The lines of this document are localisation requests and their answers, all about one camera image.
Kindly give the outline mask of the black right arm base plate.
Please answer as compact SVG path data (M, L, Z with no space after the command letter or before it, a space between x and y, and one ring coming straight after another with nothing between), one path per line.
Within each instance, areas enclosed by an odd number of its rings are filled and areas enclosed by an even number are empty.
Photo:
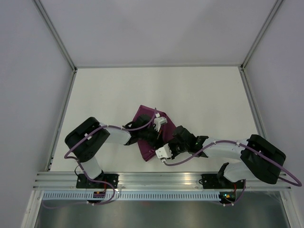
M239 180L237 182L231 182L225 177L218 177L217 174L202 174L199 179L199 184L203 186L203 189L243 189L245 182L243 180Z

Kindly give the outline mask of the purple cloth napkin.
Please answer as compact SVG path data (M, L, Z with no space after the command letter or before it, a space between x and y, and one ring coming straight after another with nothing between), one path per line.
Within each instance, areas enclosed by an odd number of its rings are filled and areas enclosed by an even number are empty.
M133 118L133 121L135 121L137 119L137 117L140 115L148 115L151 118L152 117L155 118L156 113L159 113L161 116L166 117L166 119L168 121L160 129L160 132L162 133L163 141L165 142L165 144L167 144L173 138L172 133L175 130L176 126L165 112L162 112L159 110L155 111L153 108L150 108L150 107L147 107L144 105L140 105ZM140 153L141 153L144 161L147 162L150 159L152 159L152 157L155 156L156 149L153 149L147 142L140 140L138 142L138 146L139 146Z

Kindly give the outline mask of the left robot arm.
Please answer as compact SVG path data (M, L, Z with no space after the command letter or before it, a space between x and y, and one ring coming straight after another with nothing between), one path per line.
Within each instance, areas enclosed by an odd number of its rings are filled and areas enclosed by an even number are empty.
M89 117L65 138L69 151L65 159L75 160L84 171L87 183L99 188L104 182L103 171L95 157L104 143L132 145L144 141L152 148L163 143L161 127L167 123L159 113L152 117L142 114L134 122L118 127L98 122Z

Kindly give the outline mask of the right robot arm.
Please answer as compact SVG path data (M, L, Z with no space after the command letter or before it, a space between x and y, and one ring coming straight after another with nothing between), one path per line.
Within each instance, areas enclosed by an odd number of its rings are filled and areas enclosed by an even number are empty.
M178 126L168 142L174 159L188 152L193 157L229 158L236 163L224 163L217 173L217 183L223 188L244 179L257 178L267 184L276 184L280 167L286 155L260 135L253 134L243 140L220 140L208 136L195 136Z

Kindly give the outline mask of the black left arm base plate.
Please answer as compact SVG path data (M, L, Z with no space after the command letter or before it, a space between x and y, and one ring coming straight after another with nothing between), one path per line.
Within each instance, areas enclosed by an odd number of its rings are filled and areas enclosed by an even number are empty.
M102 173L94 181L89 180L84 174L79 174L76 181L77 189L115 189L119 182L119 175L114 173Z

